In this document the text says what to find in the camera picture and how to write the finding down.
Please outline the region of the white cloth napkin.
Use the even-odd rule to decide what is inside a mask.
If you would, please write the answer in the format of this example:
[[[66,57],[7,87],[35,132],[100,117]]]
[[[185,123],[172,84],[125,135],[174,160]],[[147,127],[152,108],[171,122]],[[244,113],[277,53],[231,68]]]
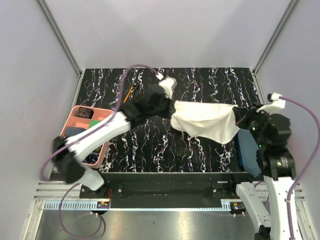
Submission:
[[[177,100],[170,125],[192,138],[203,137],[220,144],[229,143],[239,131],[234,105]]]

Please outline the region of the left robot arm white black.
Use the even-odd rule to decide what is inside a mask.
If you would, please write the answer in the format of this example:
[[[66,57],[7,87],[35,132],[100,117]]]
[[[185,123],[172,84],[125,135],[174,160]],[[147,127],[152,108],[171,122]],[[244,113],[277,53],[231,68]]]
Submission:
[[[143,125],[149,118],[169,119],[175,112],[173,86],[152,84],[144,93],[123,103],[119,110],[95,126],[69,138],[56,137],[52,143],[52,161],[66,184],[81,184],[97,198],[108,193],[108,186],[96,170],[83,160],[104,143]]]

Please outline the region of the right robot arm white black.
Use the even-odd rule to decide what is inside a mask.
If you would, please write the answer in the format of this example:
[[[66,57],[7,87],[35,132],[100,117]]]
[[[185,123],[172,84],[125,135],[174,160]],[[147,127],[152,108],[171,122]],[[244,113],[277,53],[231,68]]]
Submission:
[[[267,106],[254,104],[234,107],[235,124],[249,130],[258,150],[256,160],[267,188],[269,207],[260,200],[254,184],[233,181],[228,195],[240,198],[255,227],[256,240],[300,240],[295,200],[295,161],[287,149],[291,136],[290,120],[278,113],[268,113]]]

